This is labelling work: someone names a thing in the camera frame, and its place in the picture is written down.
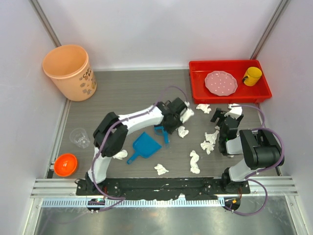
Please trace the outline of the blue plastic dustpan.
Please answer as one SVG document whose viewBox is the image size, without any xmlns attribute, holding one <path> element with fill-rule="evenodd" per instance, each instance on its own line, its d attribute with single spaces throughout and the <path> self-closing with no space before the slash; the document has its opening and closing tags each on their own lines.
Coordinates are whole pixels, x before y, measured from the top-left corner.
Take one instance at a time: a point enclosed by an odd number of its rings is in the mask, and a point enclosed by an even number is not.
<svg viewBox="0 0 313 235">
<path fill-rule="evenodd" d="M 134 142 L 133 149 L 134 154 L 127 160 L 127 164 L 131 164 L 136 160 L 138 156 L 141 156 L 145 159 L 151 157 L 157 151 L 159 151 L 162 146 L 155 141 L 150 135 L 146 132 L 143 132 Z"/>
</svg>

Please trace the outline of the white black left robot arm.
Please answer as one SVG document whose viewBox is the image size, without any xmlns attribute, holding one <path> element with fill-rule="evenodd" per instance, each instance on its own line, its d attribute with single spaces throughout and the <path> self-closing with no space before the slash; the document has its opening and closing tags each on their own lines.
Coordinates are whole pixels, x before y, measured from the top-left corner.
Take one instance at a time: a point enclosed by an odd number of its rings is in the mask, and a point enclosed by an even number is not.
<svg viewBox="0 0 313 235">
<path fill-rule="evenodd" d="M 93 133 L 94 157 L 85 174 L 86 191 L 93 195 L 103 192 L 111 157 L 121 152 L 128 135 L 149 126 L 162 127 L 171 135 L 194 115 L 189 106 L 188 102 L 176 98 L 128 115 L 108 113 Z"/>
</svg>

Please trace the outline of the blue hand brush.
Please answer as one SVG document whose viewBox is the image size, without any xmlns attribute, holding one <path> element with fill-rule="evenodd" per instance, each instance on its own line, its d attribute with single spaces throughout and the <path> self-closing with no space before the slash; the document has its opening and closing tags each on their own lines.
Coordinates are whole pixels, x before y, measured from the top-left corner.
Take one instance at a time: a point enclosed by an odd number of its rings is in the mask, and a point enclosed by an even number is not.
<svg viewBox="0 0 313 235">
<path fill-rule="evenodd" d="M 169 144 L 169 134 L 165 131 L 163 126 L 154 126 L 154 133 L 158 136 L 162 136 L 165 144 Z"/>
</svg>

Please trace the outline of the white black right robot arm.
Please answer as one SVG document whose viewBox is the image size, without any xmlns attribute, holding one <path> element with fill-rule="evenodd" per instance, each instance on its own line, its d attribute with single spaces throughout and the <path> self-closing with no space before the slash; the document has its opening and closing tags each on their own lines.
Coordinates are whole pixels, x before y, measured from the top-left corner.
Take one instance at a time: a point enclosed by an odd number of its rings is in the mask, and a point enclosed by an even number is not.
<svg viewBox="0 0 313 235">
<path fill-rule="evenodd" d="M 261 127 L 254 130 L 238 130 L 244 115 L 233 110 L 240 105 L 230 106 L 229 111 L 217 108 L 211 122 L 219 127 L 219 152 L 226 155 L 243 155 L 243 159 L 225 169 L 217 180 L 221 190 L 227 194 L 240 192 L 247 186 L 247 179 L 258 171 L 265 171 L 284 164 L 283 144 L 271 130 Z"/>
</svg>

